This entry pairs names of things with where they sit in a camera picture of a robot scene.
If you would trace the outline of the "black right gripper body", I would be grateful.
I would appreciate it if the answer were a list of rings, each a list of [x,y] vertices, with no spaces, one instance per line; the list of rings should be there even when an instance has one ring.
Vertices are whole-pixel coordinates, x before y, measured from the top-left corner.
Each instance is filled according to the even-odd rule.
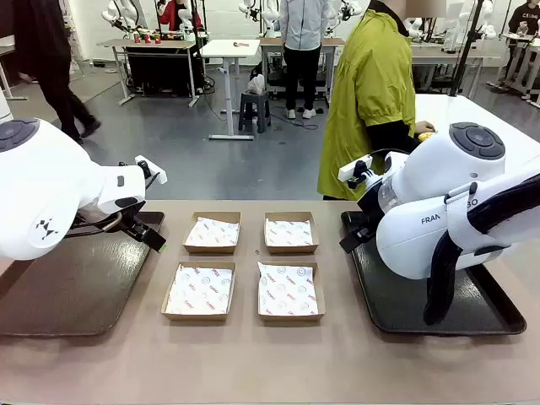
[[[358,206],[367,218],[366,226],[369,231],[376,231],[382,219],[382,209],[378,199],[380,188],[380,185],[373,185],[358,200]]]

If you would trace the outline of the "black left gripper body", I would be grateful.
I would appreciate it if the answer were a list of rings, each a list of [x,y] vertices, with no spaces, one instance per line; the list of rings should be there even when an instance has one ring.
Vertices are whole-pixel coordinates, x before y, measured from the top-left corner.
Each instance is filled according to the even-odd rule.
[[[137,202],[120,212],[120,231],[129,236],[144,236],[148,226],[138,218],[138,213],[145,203],[145,201]]]

